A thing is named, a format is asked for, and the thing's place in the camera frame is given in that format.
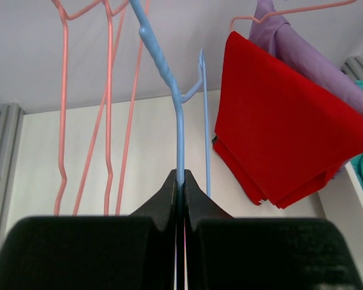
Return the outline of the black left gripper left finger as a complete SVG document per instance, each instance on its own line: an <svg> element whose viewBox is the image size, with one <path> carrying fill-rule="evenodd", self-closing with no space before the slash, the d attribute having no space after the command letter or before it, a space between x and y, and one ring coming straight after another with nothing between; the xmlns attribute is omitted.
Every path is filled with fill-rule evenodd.
<svg viewBox="0 0 363 290"><path fill-rule="evenodd" d="M176 172L127 216L33 216L0 250L0 289L172 289Z"/></svg>

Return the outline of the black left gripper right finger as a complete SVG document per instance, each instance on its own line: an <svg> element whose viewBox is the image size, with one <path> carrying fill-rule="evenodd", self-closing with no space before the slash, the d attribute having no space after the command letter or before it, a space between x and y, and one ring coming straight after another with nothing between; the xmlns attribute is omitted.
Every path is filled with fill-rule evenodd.
<svg viewBox="0 0 363 290"><path fill-rule="evenodd" d="M363 289L345 239L315 218L235 218L185 172L189 289Z"/></svg>

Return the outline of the blue hanger of teal trousers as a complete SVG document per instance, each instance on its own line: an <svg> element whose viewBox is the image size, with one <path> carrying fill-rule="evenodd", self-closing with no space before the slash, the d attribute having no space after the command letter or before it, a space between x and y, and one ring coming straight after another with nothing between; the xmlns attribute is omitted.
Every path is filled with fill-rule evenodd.
<svg viewBox="0 0 363 290"><path fill-rule="evenodd" d="M167 87L171 90L172 102L175 109L177 122L177 185L181 189L185 183L185 122L183 113L183 104L189 101L197 91L202 88L204 95L204 140L205 140L205 169L206 169L206 194L211 197L211 157L209 149L209 113L208 113L208 89L207 89L207 74L204 51L200 50L197 71L198 80L196 84L185 94L182 95L176 78L173 76L166 57L157 41L157 38L152 30L144 9L139 1L130 1L132 9L139 21L139 36L143 41L144 46L148 50L160 77L163 79Z"/></svg>

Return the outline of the pink hanger of yellow trousers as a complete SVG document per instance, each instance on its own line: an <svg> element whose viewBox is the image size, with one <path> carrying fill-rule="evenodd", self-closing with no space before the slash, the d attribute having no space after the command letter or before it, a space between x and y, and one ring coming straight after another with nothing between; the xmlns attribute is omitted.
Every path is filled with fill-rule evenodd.
<svg viewBox="0 0 363 290"><path fill-rule="evenodd" d="M60 173L60 187L57 192L56 200L54 203L54 214L58 215L61 209L61 202L64 195L64 191L67 185L68 177L65 170L65 130L66 130L66 113L67 113L67 84L68 84L68 41L69 41L69 30L68 21L75 20L85 13L88 13L94 7L103 4L102 1L93 1L92 3L85 6L83 9L73 13L68 14L64 9L64 6L60 1L53 1L54 6L59 12L59 16L62 22L63 29L63 52L62 52L62 81L61 81L61 91L60 91L60 119L59 119L59 145L58 145L58 169ZM117 53L117 48L119 44L119 37L122 29L123 18L125 15L125 9L113 17L113 66L114 60ZM76 215L79 211L80 202L82 200L82 193L87 180L88 170L90 168L91 159L93 157L94 147L96 143L97 134L99 131L100 121L102 118L102 112L106 110L106 85L99 107L99 113L97 115L96 124L94 126L92 139L90 142L90 147L88 150L87 160L85 162L85 167L82 173L82 179L80 182L79 190L77 193L77 198L74 204L73 214Z"/></svg>

